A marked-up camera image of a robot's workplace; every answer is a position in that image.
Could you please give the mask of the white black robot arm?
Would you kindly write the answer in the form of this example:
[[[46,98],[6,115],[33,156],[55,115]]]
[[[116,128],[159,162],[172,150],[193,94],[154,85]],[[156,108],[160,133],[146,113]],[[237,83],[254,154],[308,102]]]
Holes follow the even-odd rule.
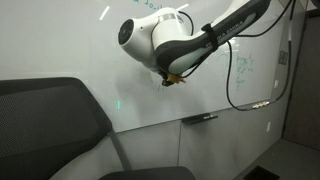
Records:
[[[149,16],[126,20],[118,32],[118,43],[129,56],[159,74],[164,86],[171,86],[259,20],[270,2],[233,0],[224,14],[193,35],[187,32],[179,11],[165,7]]]

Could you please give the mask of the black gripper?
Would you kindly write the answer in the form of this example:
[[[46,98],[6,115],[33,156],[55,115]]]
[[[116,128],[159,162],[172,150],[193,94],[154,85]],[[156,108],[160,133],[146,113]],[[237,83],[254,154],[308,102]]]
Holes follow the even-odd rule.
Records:
[[[174,83],[168,80],[168,75],[167,73],[163,71],[159,71],[158,74],[162,77],[162,86],[169,87],[173,85]]]

